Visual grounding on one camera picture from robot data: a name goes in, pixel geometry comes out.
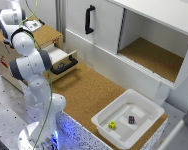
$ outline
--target black handle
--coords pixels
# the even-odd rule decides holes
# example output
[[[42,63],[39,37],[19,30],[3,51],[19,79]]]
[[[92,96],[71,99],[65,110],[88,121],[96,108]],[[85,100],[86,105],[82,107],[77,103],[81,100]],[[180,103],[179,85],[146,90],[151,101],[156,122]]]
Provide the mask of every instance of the black handle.
[[[65,72],[66,70],[70,69],[71,67],[75,66],[78,63],[78,61],[75,58],[73,58],[72,55],[69,56],[69,60],[71,61],[70,64],[68,64],[64,67],[61,67],[61,68],[57,68],[57,69],[54,69],[52,66],[50,71],[56,75],[59,75],[59,74]]]
[[[90,28],[90,12],[95,10],[95,7],[90,5],[90,8],[86,10],[86,24],[85,24],[85,31],[86,34],[92,33],[94,30]]]

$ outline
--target white wall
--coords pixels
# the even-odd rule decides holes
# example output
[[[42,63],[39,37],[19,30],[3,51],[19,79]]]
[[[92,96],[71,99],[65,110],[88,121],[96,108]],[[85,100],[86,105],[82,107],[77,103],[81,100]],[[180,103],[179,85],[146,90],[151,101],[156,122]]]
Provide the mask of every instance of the white wall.
[[[36,15],[44,21],[47,25],[56,29],[56,0],[38,0],[38,9]],[[28,7],[26,6],[25,0],[20,0],[21,7],[25,10],[27,17],[31,15]],[[29,6],[32,10],[35,8],[35,0],[28,0]],[[6,9],[6,0],[0,0],[0,9]]]
[[[176,90],[171,91],[167,102],[183,112],[188,110],[188,78]]]

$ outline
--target white sink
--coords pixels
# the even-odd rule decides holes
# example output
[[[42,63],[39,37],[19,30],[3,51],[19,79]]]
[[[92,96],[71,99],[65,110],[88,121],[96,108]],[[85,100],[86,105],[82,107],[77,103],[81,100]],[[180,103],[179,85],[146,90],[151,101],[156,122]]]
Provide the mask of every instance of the white sink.
[[[130,149],[163,113],[163,108],[129,89],[91,120],[99,133],[116,147]],[[129,124],[129,116],[134,116],[134,124]],[[113,130],[108,127],[110,121],[116,122]]]

